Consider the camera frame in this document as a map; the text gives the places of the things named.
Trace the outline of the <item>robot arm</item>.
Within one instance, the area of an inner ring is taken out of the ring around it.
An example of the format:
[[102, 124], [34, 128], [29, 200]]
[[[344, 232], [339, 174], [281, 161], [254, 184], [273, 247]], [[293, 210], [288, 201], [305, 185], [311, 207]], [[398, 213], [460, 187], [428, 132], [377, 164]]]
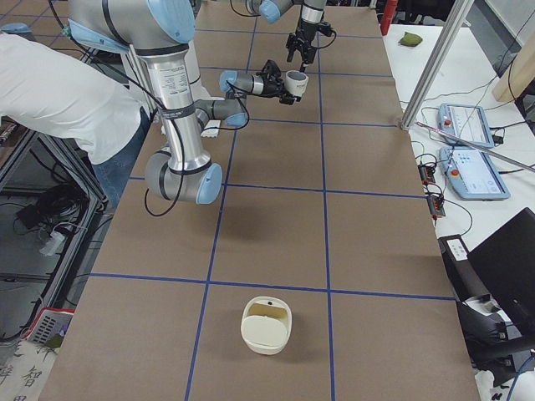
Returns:
[[241, 128], [247, 122], [245, 96], [276, 97], [292, 104], [308, 84], [306, 74], [283, 74], [269, 60], [255, 75], [223, 72], [225, 99], [195, 99], [186, 65], [195, 34], [188, 1], [72, 1], [69, 26], [76, 41], [113, 53], [134, 50], [146, 65], [167, 145], [150, 157], [145, 181], [153, 194], [169, 201], [210, 204], [217, 198], [222, 168], [201, 142], [210, 121]]
[[287, 62], [293, 61], [298, 52], [301, 56], [299, 71], [304, 73], [306, 68], [313, 64], [316, 53], [323, 48], [314, 44], [316, 36], [321, 33], [325, 37], [335, 39], [337, 33], [330, 23], [324, 20], [326, 1], [291, 1], [291, 0], [247, 0], [245, 12], [238, 12], [230, 1], [231, 9], [240, 16], [253, 18], [262, 17], [267, 23], [274, 24], [292, 8], [298, 6], [298, 21], [296, 29], [288, 35], [286, 49]]

